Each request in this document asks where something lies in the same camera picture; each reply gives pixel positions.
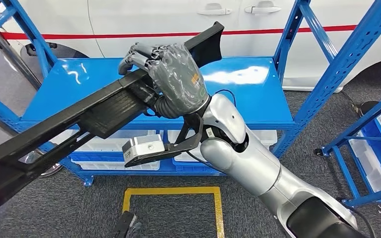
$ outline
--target robot finger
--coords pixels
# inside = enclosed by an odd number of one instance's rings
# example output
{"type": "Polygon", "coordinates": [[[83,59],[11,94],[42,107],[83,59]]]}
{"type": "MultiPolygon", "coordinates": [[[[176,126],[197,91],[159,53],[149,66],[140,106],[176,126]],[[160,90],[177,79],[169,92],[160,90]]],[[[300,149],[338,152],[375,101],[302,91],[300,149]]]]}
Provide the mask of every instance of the robot finger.
{"type": "Polygon", "coordinates": [[[129,70],[132,69],[134,65],[144,69],[145,71],[148,71],[148,61],[149,59],[146,56],[138,52],[132,52],[125,56],[125,58],[121,61],[119,64],[118,72],[120,75],[125,75],[129,70]]]}
{"type": "Polygon", "coordinates": [[[129,54],[133,52],[138,52],[143,56],[146,56],[147,58],[153,58],[156,59],[157,51],[159,50],[158,46],[148,46],[146,44],[142,44],[140,42],[136,42],[133,44],[129,49],[129,54]]]}

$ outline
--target yellow square marking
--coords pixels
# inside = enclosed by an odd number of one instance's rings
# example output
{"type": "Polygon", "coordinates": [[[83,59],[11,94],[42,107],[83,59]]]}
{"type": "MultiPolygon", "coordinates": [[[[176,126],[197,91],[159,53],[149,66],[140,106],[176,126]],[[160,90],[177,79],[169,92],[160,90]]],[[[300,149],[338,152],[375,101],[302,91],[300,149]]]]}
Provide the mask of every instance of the yellow square marking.
{"type": "Polygon", "coordinates": [[[129,211],[131,195],[173,195],[213,193],[215,207],[215,223],[217,225],[217,238],[224,238],[223,208],[221,206],[220,187],[154,187],[154,188],[128,188],[125,191],[123,212],[129,211]]]}

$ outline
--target red stripe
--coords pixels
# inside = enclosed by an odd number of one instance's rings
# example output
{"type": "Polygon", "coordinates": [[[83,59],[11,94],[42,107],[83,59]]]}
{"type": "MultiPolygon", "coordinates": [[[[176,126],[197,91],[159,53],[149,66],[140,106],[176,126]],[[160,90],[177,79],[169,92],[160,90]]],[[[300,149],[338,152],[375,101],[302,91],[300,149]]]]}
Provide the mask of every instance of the red stripe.
{"type": "MultiPolygon", "coordinates": [[[[325,26],[325,31],[352,31],[357,25],[345,26],[325,26]]],[[[224,31],[223,35],[250,35],[250,34],[274,34],[282,33],[284,29],[264,29],[264,30],[243,30],[224,31]]],[[[311,32],[309,27],[299,28],[298,32],[311,32]]],[[[46,40],[61,39],[107,39],[107,38],[140,38],[140,37],[172,37],[172,36],[196,36],[199,32],[178,32],[178,33],[143,33],[143,34],[103,34],[103,35],[74,35],[74,34],[42,34],[46,40]]],[[[2,32],[2,36],[7,40],[27,40],[24,33],[2,32]]]]}

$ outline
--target blue shelving unit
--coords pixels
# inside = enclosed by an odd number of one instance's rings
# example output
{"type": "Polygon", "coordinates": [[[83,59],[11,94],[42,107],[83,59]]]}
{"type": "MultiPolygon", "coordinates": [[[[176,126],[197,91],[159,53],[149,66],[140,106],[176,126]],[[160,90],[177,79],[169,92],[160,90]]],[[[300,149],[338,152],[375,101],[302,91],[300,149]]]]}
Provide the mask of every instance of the blue shelving unit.
{"type": "MultiPolygon", "coordinates": [[[[119,78],[117,66],[121,58],[57,59],[19,2],[1,1],[6,10],[0,15],[0,26],[11,16],[14,17],[34,44],[44,76],[43,85],[22,117],[0,102],[0,120],[5,125],[22,132],[119,78]]],[[[251,129],[284,131],[273,148],[277,157],[293,143],[381,34],[381,0],[376,0],[337,53],[309,3],[310,0],[295,0],[273,56],[230,57],[201,68],[210,93],[218,89],[234,92],[237,108],[251,129]],[[330,65],[293,118],[281,85],[288,52],[303,19],[308,22],[330,65]]],[[[140,116],[124,128],[168,130],[179,129],[181,125],[181,119],[140,116]]],[[[41,149],[48,150],[50,147],[50,144],[45,144],[41,149]]],[[[174,165],[169,160],[163,161],[161,169],[154,172],[83,171],[68,158],[63,159],[62,164],[83,179],[85,185],[91,185],[94,175],[201,175],[178,172],[175,167],[174,173],[166,174],[165,171],[173,171],[174,165]]]]}
{"type": "Polygon", "coordinates": [[[331,143],[322,147],[322,153],[324,156],[330,156],[331,152],[335,154],[335,157],[340,165],[342,173],[347,180],[348,186],[353,195],[352,199],[343,200],[343,202],[349,206],[357,206],[370,202],[381,202],[381,191],[374,192],[371,184],[367,178],[365,169],[362,166],[359,158],[354,153],[349,140],[366,140],[371,146],[373,152],[377,156],[380,166],[381,166],[381,125],[379,124],[377,117],[381,114],[381,101],[374,106],[369,112],[362,116],[358,121],[356,121],[351,127],[346,129],[337,138],[335,138],[331,143]],[[364,136],[356,136],[357,133],[361,131],[364,136]],[[341,155],[340,148],[342,146],[347,146],[351,153],[351,156],[360,171],[363,181],[369,191],[368,195],[361,196],[358,189],[353,181],[353,178],[348,171],[347,165],[345,164],[344,158],[341,155]]]}

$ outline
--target gray carpet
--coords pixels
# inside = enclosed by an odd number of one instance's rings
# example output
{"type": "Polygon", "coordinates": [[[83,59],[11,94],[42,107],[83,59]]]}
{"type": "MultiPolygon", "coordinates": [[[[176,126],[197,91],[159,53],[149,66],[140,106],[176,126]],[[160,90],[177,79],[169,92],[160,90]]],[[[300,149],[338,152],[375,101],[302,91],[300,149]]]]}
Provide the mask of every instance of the gray carpet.
{"type": "MultiPolygon", "coordinates": [[[[381,65],[371,67],[344,87],[355,102],[381,99],[381,65]]],[[[292,112],[306,92],[286,92],[292,112]]],[[[34,90],[0,56],[0,99],[22,113],[34,90]]],[[[344,94],[332,95],[281,159],[289,170],[334,197],[351,197],[334,158],[313,150],[334,139],[357,119],[344,94]]],[[[0,143],[8,137],[0,132],[0,143]]],[[[347,151],[342,151],[350,158],[347,151]]],[[[361,193],[366,189],[352,160],[347,159],[361,193]]],[[[66,170],[38,179],[0,208],[0,237],[105,237],[114,227],[128,187],[219,186],[226,237],[283,237],[260,201],[227,177],[96,177],[91,187],[66,170]]],[[[145,222],[146,237],[215,237],[212,196],[137,196],[131,208],[145,222]]],[[[359,208],[381,237],[376,204],[359,208]]],[[[365,225],[358,219],[361,231],[365,225]]]]}

